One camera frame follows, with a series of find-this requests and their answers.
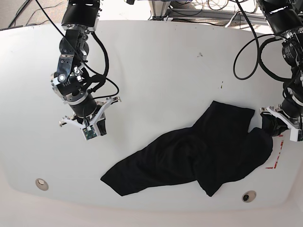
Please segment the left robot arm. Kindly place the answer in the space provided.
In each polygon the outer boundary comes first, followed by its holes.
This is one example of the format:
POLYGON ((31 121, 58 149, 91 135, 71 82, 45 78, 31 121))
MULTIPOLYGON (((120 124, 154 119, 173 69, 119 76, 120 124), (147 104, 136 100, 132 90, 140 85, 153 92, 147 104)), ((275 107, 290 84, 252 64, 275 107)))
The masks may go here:
POLYGON ((290 131, 290 140, 303 140, 303 2, 301 0, 257 1, 272 33, 263 43, 253 33, 257 46, 256 67, 272 79, 283 83, 283 102, 277 106, 262 107, 262 128, 271 136, 290 131), (271 72, 262 60, 263 49, 270 43, 282 42, 282 57, 290 66, 292 75, 283 78, 271 72))

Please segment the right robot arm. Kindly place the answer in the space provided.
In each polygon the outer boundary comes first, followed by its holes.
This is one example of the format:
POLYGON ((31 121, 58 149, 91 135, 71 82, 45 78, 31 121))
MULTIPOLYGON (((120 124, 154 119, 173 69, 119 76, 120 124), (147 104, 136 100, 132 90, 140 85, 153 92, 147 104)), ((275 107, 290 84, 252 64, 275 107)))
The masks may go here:
POLYGON ((109 71, 108 53, 95 31, 100 13, 98 0, 70 0, 62 19, 65 30, 60 41, 60 58, 56 72, 51 77, 54 93, 73 110, 72 116, 65 116, 59 125, 73 125, 79 128, 86 140, 106 135, 105 110, 119 102, 117 94, 93 97, 106 81, 109 71), (87 65, 88 36, 92 35, 104 54, 105 70, 94 72, 87 65))

